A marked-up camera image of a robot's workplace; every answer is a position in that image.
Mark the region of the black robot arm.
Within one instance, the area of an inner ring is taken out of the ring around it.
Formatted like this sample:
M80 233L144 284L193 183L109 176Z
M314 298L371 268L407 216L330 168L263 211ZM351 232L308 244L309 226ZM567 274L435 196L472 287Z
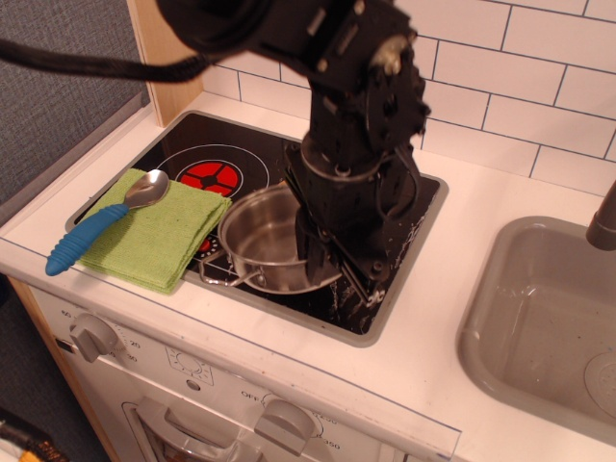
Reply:
M161 1L175 36L211 63L248 51L303 75L310 126L286 151L304 215L298 251L310 278L331 262L363 302L389 275L384 225L415 206L411 140L425 127L416 32L391 1Z

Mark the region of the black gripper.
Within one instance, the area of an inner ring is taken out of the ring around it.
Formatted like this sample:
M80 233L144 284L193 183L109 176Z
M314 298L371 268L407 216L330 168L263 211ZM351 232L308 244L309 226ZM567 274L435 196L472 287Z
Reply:
M407 218L420 197L410 142L385 150L358 172L339 171L312 141L285 147L285 180L295 214L297 256L308 292L345 278L367 306L380 302L391 270L386 226Z

